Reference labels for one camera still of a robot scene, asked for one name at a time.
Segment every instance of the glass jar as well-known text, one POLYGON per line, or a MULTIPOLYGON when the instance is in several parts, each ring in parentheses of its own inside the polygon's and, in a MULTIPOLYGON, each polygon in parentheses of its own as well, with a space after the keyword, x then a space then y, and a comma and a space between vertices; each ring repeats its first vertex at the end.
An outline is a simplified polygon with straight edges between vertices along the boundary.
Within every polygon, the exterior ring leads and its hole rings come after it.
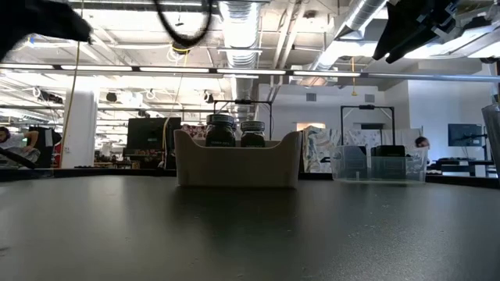
POLYGON ((241 147, 242 148, 264 148, 264 130, 266 124, 260 121, 245 121, 241 123, 241 147))
POLYGON ((233 124, 234 118, 224 114, 211 114, 206 116, 208 124, 206 131, 206 147, 226 147, 236 146, 233 124))

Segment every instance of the pillar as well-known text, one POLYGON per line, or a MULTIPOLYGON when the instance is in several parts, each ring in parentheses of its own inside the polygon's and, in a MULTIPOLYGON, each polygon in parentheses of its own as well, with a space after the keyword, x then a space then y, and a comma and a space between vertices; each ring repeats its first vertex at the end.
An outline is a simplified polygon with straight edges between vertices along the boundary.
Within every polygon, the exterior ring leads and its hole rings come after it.
POLYGON ((61 168, 94 165, 95 129, 100 91, 94 85, 78 82, 75 85, 70 112, 71 88, 66 90, 64 102, 64 130, 66 141, 61 168))

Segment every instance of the table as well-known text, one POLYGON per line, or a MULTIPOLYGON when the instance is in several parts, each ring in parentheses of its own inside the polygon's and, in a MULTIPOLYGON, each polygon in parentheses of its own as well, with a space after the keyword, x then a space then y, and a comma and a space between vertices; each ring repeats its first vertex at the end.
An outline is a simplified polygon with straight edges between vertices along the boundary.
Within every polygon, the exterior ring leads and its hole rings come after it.
POLYGON ((1 280, 499 280, 500 193, 175 178, 0 183, 1 280))

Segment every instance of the computer screen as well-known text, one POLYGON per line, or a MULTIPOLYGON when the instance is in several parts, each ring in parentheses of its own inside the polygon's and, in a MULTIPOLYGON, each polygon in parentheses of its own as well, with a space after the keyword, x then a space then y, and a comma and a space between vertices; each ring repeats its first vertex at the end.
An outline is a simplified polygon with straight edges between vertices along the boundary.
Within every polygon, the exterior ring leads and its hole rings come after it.
POLYGON ((480 124, 448 124, 448 146, 483 146, 483 126, 480 124))
MULTIPOLYGON (((129 119, 127 149, 157 149, 163 145, 163 126, 166 118, 129 119)), ((167 147, 173 146, 173 130, 180 128, 180 118, 172 117, 166 130, 167 147)))

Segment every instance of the black cable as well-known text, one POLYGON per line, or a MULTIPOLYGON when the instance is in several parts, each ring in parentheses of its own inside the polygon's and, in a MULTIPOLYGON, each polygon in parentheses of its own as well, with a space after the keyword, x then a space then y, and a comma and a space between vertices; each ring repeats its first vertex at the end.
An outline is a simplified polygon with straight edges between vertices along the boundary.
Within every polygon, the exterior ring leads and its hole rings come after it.
POLYGON ((188 36, 183 36, 178 34, 172 26, 169 24, 168 20, 166 20, 165 16, 163 15, 162 12, 162 6, 159 3, 159 0, 153 0, 155 3, 156 7, 156 12, 158 13, 159 21, 162 23, 163 28, 165 28, 165 31, 172 37, 172 39, 184 46, 185 48, 191 48, 195 46, 197 43, 199 43, 205 35, 209 32, 209 27, 210 23, 212 21, 212 13, 213 13, 213 0, 206 0, 208 2, 208 8, 207 8, 207 13, 208 16, 205 18, 205 24, 202 27, 202 32, 199 35, 196 35, 194 37, 188 37, 188 36))

